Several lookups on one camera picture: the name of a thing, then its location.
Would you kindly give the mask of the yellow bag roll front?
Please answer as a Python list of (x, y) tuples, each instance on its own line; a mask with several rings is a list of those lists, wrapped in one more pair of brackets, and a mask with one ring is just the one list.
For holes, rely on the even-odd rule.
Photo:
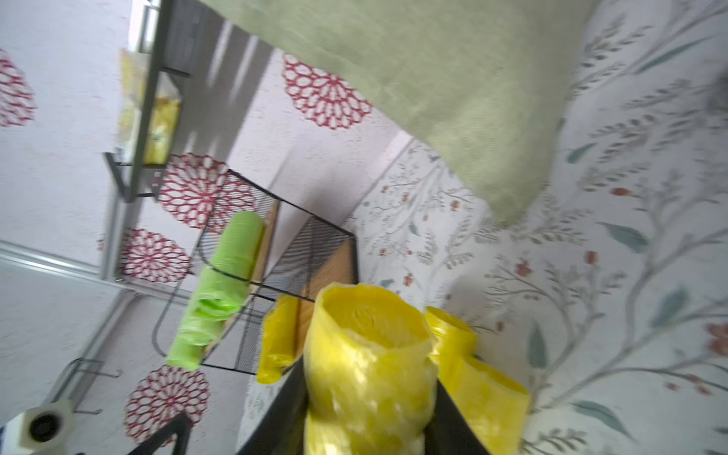
[(295, 361), (295, 342), (299, 300), (282, 295), (263, 320), (261, 354), (256, 380), (273, 384), (282, 378), (284, 369)]

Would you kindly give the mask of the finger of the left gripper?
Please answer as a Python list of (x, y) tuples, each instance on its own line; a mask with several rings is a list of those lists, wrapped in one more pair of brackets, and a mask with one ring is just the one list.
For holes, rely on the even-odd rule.
[(186, 413), (180, 413), (146, 441), (130, 451), (129, 455), (154, 455), (170, 439), (174, 439), (172, 455), (185, 455), (192, 428), (193, 421), (191, 418)]

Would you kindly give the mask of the yellow bag roll top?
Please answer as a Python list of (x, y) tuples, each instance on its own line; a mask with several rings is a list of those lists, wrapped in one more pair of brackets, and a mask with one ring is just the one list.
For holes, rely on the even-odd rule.
[(434, 336), (430, 357), (439, 367), (440, 379), (444, 380), (457, 359), (475, 353), (478, 337), (465, 322), (441, 308), (428, 306), (425, 320)]

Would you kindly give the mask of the green bag roll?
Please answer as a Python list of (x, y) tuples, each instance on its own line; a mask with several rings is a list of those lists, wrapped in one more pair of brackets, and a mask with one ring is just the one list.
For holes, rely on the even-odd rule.
[(191, 295), (176, 337), (165, 358), (171, 367), (195, 371), (203, 361), (209, 345), (223, 333), (224, 321), (200, 311), (197, 292)]
[(246, 303), (265, 222), (255, 212), (238, 212), (225, 227), (193, 296), (195, 314), (227, 320)]

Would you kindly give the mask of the black wire wooden shelf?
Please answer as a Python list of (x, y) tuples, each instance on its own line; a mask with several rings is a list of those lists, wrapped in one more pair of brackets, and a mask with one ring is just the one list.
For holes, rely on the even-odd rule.
[(249, 282), (244, 308), (226, 322), (220, 339), (208, 347), (202, 366), (255, 375), (263, 321), (282, 295), (312, 303), (330, 282), (358, 282), (356, 235), (229, 170), (214, 198), (208, 221), (197, 238), (188, 275), (197, 277), (218, 246), (233, 203), (255, 212), (269, 226), (258, 259), (261, 270)]

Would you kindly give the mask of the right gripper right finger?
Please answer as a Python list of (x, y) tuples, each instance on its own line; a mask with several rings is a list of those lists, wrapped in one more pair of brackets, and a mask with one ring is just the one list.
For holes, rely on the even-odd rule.
[(490, 455), (438, 381), (435, 408), (425, 428), (426, 455)]

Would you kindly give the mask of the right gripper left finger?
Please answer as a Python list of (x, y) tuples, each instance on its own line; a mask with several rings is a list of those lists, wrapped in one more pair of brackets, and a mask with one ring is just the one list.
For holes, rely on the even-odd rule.
[(300, 358), (293, 364), (267, 413), (237, 453), (303, 454), (307, 409), (304, 358)]

